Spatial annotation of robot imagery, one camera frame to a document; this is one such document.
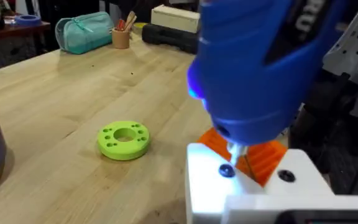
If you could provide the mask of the left gripper white and orange right finger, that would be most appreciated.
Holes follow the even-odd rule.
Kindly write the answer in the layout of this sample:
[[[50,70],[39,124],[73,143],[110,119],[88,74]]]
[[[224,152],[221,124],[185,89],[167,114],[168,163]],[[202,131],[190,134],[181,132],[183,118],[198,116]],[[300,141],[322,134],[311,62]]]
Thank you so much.
[[[238,170],[257,194],[333,196],[308,155],[279,141],[238,147]]]

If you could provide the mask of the left gripper white and orange left finger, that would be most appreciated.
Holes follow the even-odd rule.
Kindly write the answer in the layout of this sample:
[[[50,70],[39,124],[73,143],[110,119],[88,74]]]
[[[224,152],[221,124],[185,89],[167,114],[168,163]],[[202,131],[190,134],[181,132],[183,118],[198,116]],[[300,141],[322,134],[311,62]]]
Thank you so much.
[[[228,195],[263,193],[267,173],[262,170],[262,159],[250,148],[248,168],[240,159],[237,167],[229,161],[226,141],[214,128],[207,130],[196,143],[186,149],[186,219],[188,223],[219,223]]]

